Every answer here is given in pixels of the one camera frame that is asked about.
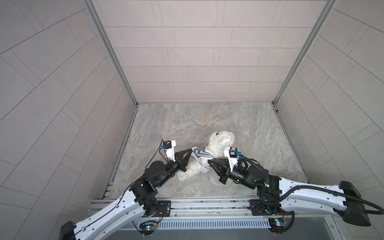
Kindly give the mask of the white teddy bear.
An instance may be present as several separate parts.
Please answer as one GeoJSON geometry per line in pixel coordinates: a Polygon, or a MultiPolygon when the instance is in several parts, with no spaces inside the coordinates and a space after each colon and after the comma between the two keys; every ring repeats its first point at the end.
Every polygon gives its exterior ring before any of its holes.
{"type": "Polygon", "coordinates": [[[232,147],[235,135],[230,131],[214,132],[209,138],[208,145],[204,148],[192,148],[192,154],[185,172],[178,172],[179,181],[185,181],[200,173],[207,173],[213,168],[208,160],[223,158],[226,147],[232,147]]]}

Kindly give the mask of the blue white striped sweater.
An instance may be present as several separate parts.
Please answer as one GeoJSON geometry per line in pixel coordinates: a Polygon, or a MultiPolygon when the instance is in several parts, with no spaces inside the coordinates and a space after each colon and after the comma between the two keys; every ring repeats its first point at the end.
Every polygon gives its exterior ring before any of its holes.
{"type": "Polygon", "coordinates": [[[196,161],[198,161],[200,164],[207,164],[208,160],[211,160],[214,158],[214,155],[212,152],[208,151],[206,148],[192,148],[192,156],[195,158],[196,161]]]}

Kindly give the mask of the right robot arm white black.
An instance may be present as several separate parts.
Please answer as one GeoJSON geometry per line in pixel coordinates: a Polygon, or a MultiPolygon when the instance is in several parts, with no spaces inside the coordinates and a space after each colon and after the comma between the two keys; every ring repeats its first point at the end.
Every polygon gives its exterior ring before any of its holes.
{"type": "Polygon", "coordinates": [[[273,215],[278,212],[319,212],[339,216],[348,224],[369,227],[368,211],[356,187],[346,181],[338,185],[312,185],[270,175],[258,162],[241,156],[235,164],[226,158],[208,160],[226,184],[232,180],[238,185],[255,190],[259,198],[259,212],[273,215]]]}

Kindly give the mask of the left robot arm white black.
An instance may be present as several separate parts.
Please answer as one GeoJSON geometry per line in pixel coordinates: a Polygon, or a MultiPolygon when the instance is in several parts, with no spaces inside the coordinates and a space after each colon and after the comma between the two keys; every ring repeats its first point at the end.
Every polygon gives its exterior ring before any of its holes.
{"type": "Polygon", "coordinates": [[[152,162],[144,173],[114,202],[96,214],[61,226],[60,240],[105,240],[128,222],[157,211],[157,188],[172,178],[177,171],[185,172],[192,149],[174,153],[174,160],[152,162]]]}

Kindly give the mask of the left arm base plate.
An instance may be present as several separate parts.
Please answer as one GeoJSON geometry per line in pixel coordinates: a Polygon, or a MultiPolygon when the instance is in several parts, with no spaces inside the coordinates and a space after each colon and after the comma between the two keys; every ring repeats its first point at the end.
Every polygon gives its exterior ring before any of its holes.
{"type": "Polygon", "coordinates": [[[157,201],[150,203],[145,211],[145,217],[169,217],[171,211],[171,201],[157,201]]]}

